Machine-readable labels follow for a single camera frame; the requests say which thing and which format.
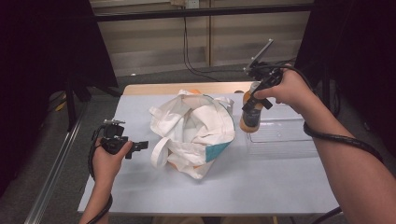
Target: wall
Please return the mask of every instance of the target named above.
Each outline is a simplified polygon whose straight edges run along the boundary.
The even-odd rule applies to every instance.
[[[153,1],[160,3],[91,0],[96,14],[177,9],[164,0],[149,2]],[[109,7],[112,2],[121,6]],[[201,0],[200,7],[310,2],[312,0]],[[309,12],[291,12],[187,18],[190,62],[193,67],[246,63],[269,38],[276,42],[268,52],[268,61],[295,57],[308,17]],[[100,22],[99,27],[118,77],[185,68],[182,18]]]

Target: forearm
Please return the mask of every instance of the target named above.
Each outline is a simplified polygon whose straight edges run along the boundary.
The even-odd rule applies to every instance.
[[[307,125],[317,132],[353,137],[314,97],[302,110]],[[378,159],[345,144],[317,138],[314,142],[334,196],[350,223],[391,223],[396,219],[396,182]]]
[[[88,223],[96,217],[106,206],[112,189],[112,182],[95,183],[91,197],[79,223]],[[108,223],[108,213],[96,223]]]

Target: teal fabric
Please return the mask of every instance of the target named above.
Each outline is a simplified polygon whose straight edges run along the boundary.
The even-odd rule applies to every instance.
[[[213,161],[231,142],[206,147],[206,162]]]

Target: person's right hand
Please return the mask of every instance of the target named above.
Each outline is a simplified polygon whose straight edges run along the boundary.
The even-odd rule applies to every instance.
[[[257,99],[275,97],[277,104],[290,105],[297,113],[301,114],[309,106],[309,99],[315,94],[295,71],[287,68],[282,69],[282,71],[283,78],[279,85],[257,91],[254,93],[254,97]]]
[[[132,142],[126,142],[116,155],[111,155],[104,148],[98,147],[93,156],[93,171],[96,183],[113,183],[117,173],[121,168],[123,157],[132,147]],[[100,145],[100,138],[96,140],[96,145]]]

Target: clear plastic container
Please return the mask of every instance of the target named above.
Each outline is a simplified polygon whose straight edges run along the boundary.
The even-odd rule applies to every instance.
[[[249,156],[268,160],[318,156],[312,138],[304,133],[303,118],[288,105],[262,113],[259,130],[246,133]]]

